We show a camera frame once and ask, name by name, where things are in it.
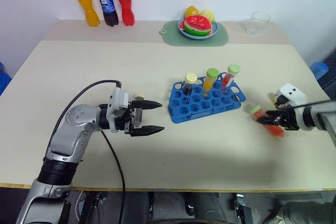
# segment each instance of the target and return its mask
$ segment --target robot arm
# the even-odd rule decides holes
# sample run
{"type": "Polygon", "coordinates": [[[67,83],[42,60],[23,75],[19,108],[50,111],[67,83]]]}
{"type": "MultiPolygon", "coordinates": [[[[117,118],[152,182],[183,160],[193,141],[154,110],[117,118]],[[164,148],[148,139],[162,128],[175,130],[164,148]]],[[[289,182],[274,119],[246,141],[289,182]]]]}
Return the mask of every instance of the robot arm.
{"type": "Polygon", "coordinates": [[[286,130],[328,131],[336,146],[336,101],[307,105],[307,98],[291,84],[285,84],[275,95],[278,110],[266,111],[268,117],[259,118],[261,124],[280,125],[286,130]]]}
{"type": "Polygon", "coordinates": [[[135,114],[142,112],[135,112],[135,108],[160,106],[160,103],[146,100],[129,102],[128,94],[116,87],[108,104],[98,107],[80,104],[71,108],[51,139],[40,174],[32,184],[16,223],[59,223],[62,215],[67,214],[65,198],[92,133],[111,129],[112,132],[124,130],[131,136],[154,134],[164,128],[134,128],[138,125],[134,119],[139,118],[135,114]]]}

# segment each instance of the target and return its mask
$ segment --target lemon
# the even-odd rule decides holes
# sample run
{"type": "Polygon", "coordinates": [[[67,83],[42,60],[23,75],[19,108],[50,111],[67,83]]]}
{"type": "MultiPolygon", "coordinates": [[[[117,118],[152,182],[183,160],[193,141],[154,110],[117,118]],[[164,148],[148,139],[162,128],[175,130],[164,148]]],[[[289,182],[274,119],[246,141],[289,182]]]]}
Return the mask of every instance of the lemon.
{"type": "Polygon", "coordinates": [[[189,16],[198,15],[198,14],[199,14],[199,11],[196,9],[196,7],[191,5],[185,11],[184,18],[188,18],[189,16]]]}
{"type": "Polygon", "coordinates": [[[209,19],[211,23],[215,22],[215,14],[212,10],[203,10],[201,15],[209,19]]]}

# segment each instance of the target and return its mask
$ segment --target green cap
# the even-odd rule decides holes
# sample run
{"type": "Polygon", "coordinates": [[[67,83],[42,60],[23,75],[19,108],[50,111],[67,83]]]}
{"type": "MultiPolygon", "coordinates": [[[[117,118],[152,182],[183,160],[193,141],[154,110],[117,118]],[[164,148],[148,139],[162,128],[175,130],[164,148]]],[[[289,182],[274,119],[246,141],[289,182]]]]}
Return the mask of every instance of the green cap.
{"type": "Polygon", "coordinates": [[[238,74],[240,72],[240,66],[236,65],[236,64],[231,64],[228,68],[227,71],[231,74],[238,74]]]}
{"type": "Polygon", "coordinates": [[[261,106],[258,104],[257,106],[255,106],[253,109],[251,109],[248,113],[250,115],[253,115],[254,113],[256,113],[258,110],[261,109],[261,106]]]}
{"type": "Polygon", "coordinates": [[[219,71],[215,68],[209,68],[206,72],[206,76],[210,78],[217,78],[219,76],[219,71]]]}
{"type": "Polygon", "coordinates": [[[197,75],[194,73],[187,73],[185,75],[185,82],[188,84],[195,84],[197,81],[197,75]]]}

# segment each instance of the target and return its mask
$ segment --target blue plate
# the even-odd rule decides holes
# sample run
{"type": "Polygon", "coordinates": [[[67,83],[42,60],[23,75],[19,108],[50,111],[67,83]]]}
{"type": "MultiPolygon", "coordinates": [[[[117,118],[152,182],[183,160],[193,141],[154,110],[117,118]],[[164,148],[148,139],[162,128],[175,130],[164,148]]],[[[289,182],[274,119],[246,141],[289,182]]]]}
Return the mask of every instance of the blue plate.
{"type": "Polygon", "coordinates": [[[212,32],[211,32],[210,35],[194,36],[194,35],[187,34],[184,30],[180,29],[180,24],[182,23],[183,20],[184,20],[184,18],[180,19],[180,21],[177,22],[177,28],[180,30],[181,34],[183,34],[185,37],[188,37],[190,39],[207,39],[207,38],[211,38],[212,36],[214,36],[218,32],[218,24],[216,22],[213,22],[212,32]]]}

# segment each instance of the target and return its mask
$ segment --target table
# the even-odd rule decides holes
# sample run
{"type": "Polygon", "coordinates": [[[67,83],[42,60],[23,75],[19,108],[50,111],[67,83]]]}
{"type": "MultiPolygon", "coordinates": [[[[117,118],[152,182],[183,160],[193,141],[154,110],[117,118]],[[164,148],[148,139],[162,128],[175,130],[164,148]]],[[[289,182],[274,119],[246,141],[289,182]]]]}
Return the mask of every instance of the table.
{"type": "MultiPolygon", "coordinates": [[[[223,23],[230,37],[227,45],[193,48],[163,43],[158,33],[162,22],[136,24],[89,28],[67,20],[56,23],[38,44],[0,97],[0,186],[29,188],[64,107],[85,86],[118,79],[130,96],[140,93],[163,104],[144,111],[143,124],[164,126],[164,131],[134,138],[107,132],[128,190],[336,188],[336,148],[327,132],[287,131],[278,142],[245,112],[248,102],[273,109],[268,93],[288,82],[309,101],[328,98],[275,25],[250,37],[241,24],[223,23]],[[230,63],[241,65],[236,82],[247,97],[242,107],[174,124],[167,109],[172,84],[183,80],[186,72],[203,76],[210,67],[225,71],[230,63]]],[[[105,103],[113,88],[97,86],[77,104],[105,103]]],[[[83,160],[73,179],[75,189],[120,190],[116,163],[100,133],[92,135],[83,160]]]]}

